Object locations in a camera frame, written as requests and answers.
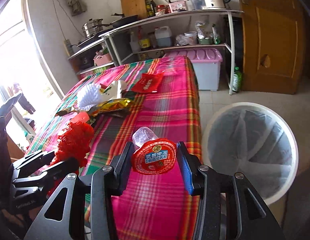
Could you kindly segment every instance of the red jelly cup lid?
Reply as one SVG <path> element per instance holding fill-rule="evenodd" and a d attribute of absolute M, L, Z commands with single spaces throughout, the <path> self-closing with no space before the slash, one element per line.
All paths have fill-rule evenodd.
<path fill-rule="evenodd" d="M 176 151 L 176 144 L 167 139 L 148 141 L 133 154 L 133 170 L 144 175 L 166 173 L 174 167 Z"/>

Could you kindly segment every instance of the plaid tablecloth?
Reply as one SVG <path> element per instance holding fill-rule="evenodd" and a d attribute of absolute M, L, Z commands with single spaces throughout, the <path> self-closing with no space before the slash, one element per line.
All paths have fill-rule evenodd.
<path fill-rule="evenodd" d="M 142 73 L 160 72 L 164 72 L 164 77 L 157 93 L 129 91 L 124 94 L 124 97 L 138 102 L 125 119 L 99 118 L 87 157 L 88 165 L 82 169 L 81 175 L 94 173 L 109 164 L 142 126 L 148 126 L 160 138 L 184 141 L 191 154 L 201 157 L 196 77 L 190 61 L 183 56 L 122 65 L 88 76 L 67 93 L 57 111 L 76 106 L 77 92 L 91 82 L 107 86 L 113 80 L 125 80 L 130 89 Z M 57 133 L 74 115 L 52 117 L 37 133 L 29 152 L 54 149 Z M 185 191 L 177 161 L 171 171 L 162 175 L 147 176 L 132 171 L 123 195 L 112 198 L 119 239 L 191 239 L 198 198 Z M 89 213 L 87 205 L 86 219 Z"/>

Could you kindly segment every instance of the wooden cutting board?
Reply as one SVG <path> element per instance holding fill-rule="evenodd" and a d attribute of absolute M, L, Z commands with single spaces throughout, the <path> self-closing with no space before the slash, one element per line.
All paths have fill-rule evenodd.
<path fill-rule="evenodd" d="M 122 12 L 125 16 L 138 15 L 138 19 L 142 20 L 148 17 L 145 0 L 120 0 L 122 4 Z"/>

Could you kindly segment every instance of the plastic jug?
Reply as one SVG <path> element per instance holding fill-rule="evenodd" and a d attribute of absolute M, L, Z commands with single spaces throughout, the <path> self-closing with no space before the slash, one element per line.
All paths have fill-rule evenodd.
<path fill-rule="evenodd" d="M 168 26 L 155 28 L 155 37 L 159 47 L 172 46 L 172 34 Z"/>

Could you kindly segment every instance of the green bottle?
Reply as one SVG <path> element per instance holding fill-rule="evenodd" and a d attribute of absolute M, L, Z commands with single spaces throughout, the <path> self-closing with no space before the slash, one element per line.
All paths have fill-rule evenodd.
<path fill-rule="evenodd" d="M 233 91 L 238 92 L 242 85 L 242 73 L 239 71 L 239 67 L 235 67 L 234 79 L 233 79 Z"/>

